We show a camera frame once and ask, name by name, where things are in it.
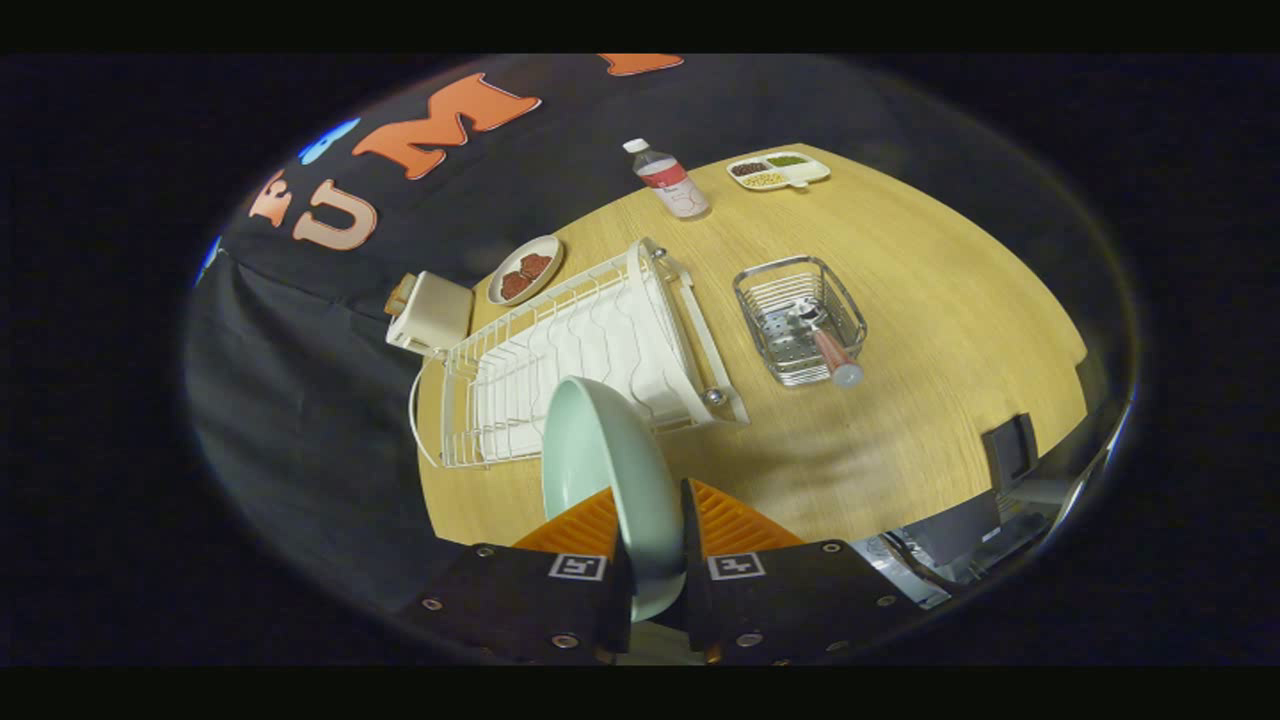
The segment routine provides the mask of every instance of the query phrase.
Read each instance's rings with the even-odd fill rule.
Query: metal wire basket
[[[867,340],[867,320],[840,278],[812,255],[785,258],[742,270],[733,293],[755,350],[785,386],[832,377],[818,336],[826,332],[850,359]]]

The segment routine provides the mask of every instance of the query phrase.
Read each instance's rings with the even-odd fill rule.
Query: brown cookie
[[[520,272],[530,279],[536,279],[538,275],[543,274],[543,270],[547,269],[547,265],[550,264],[552,259],[547,255],[531,252],[520,259]]]
[[[525,288],[527,288],[531,282],[532,281],[516,270],[502,275],[502,299],[511,300],[512,297],[516,297],[521,292],[525,292]]]

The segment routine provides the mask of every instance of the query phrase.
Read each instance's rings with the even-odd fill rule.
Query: plastic bottle
[[[622,149],[635,155],[631,169],[658,193],[672,215],[696,218],[710,209],[710,204],[678,160],[652,150],[641,137],[622,143]]]

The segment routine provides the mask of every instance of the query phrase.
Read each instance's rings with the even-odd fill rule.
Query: red-handled utensil
[[[845,352],[831,333],[818,327],[818,323],[827,318],[827,310],[815,299],[806,297],[796,302],[795,316],[806,323],[813,332],[814,343],[818,352],[827,363],[831,373],[831,382],[840,387],[854,387],[863,379],[863,366],[854,363],[854,359]]]

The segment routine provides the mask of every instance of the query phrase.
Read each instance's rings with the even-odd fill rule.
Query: wooden table
[[[676,478],[728,492],[805,541],[860,539],[991,489],[982,433],[1029,413],[1039,452],[1084,419],[1079,332],[1044,284],[1000,242],[922,192],[808,145],[831,177],[755,192],[724,170],[690,172],[712,204],[680,220],[648,188],[556,231],[567,246],[552,284],[649,236],[694,277],[694,293],[749,425],[660,436]],[[867,377],[842,391],[769,374],[733,296],[742,269],[791,255],[824,260],[867,318]],[[476,284],[472,332],[507,309]],[[429,364],[419,427],[439,448],[440,364]],[[511,544],[545,523],[540,460],[434,469],[422,495],[439,537]]]

